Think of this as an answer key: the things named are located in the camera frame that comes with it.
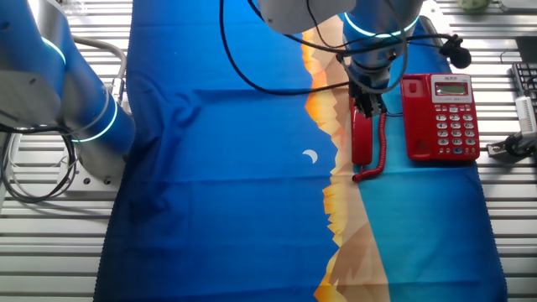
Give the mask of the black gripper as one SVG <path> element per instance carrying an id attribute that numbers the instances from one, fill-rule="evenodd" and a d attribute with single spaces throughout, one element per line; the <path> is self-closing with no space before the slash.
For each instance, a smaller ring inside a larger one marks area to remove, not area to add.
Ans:
<path id="1" fill-rule="evenodd" d="M 381 94 L 372 93 L 368 77 L 359 77 L 358 81 L 349 80 L 349 97 L 357 111 L 365 118 L 381 115 L 387 111 Z"/>

